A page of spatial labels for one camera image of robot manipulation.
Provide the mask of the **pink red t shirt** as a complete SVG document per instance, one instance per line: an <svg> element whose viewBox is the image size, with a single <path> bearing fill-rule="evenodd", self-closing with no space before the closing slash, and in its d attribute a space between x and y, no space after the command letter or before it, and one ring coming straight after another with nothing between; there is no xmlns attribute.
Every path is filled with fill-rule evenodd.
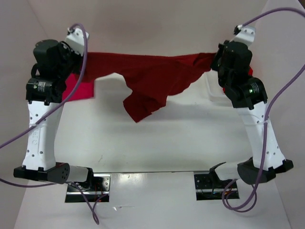
<svg viewBox="0 0 305 229"><path fill-rule="evenodd" d="M75 74L71 74L66 80L66 90L63 92L62 99L66 99L68 95L72 92L75 85L77 84L78 78ZM91 82L81 82L78 86L75 93L72 97L68 100L71 101L78 101L78 100L85 100L91 99L94 97L94 81Z"/></svg>

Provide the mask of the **dark red t shirt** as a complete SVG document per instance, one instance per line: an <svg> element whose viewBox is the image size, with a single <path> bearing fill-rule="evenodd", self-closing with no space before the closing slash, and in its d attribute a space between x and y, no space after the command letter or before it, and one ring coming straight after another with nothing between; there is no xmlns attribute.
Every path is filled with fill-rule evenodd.
<svg viewBox="0 0 305 229"><path fill-rule="evenodd" d="M214 56L214 53L151 56L90 52L81 85L112 73L123 76L132 91L123 106L138 123L165 107L168 96L182 93L210 71Z"/></svg>

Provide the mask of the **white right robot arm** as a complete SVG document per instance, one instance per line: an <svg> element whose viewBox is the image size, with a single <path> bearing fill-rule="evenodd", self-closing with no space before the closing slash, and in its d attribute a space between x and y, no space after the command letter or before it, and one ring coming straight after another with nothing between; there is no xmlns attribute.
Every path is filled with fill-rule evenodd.
<svg viewBox="0 0 305 229"><path fill-rule="evenodd" d="M271 122L265 114L267 94L263 82L249 74L252 52L241 42L225 41L211 64L218 84L241 117L252 157L244 162L219 163L209 170L209 182L220 187L227 180L241 179L253 185L266 183L294 167L282 154Z"/></svg>

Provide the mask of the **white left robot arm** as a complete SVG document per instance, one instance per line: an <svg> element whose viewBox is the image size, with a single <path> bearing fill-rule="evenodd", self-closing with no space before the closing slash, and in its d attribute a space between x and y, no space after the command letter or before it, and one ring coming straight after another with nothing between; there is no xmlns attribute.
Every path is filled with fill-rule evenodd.
<svg viewBox="0 0 305 229"><path fill-rule="evenodd" d="M56 184L78 182L86 191L94 187L92 169L57 162L54 150L65 103L65 82L73 71L85 66L86 51L87 42L82 39L44 40L35 45L36 63L26 84L30 131L25 158L13 172L15 178Z"/></svg>

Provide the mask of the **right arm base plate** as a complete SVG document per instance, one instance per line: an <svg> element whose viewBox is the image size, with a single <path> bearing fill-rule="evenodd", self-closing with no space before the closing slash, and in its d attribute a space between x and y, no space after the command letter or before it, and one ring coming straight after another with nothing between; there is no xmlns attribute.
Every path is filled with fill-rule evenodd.
<svg viewBox="0 0 305 229"><path fill-rule="evenodd" d="M224 188L231 182L231 180L213 182L206 171L194 173L193 177L197 201L221 200Z"/></svg>

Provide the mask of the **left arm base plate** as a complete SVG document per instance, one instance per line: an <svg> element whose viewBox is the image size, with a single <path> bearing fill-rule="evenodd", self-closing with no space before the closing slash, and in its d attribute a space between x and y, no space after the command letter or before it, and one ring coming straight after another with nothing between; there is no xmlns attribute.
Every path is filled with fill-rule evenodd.
<svg viewBox="0 0 305 229"><path fill-rule="evenodd" d="M78 188L83 192L90 203L109 202L111 177L111 174L94 173L90 183L75 182L77 187L68 184L65 203L85 202L85 199Z"/></svg>

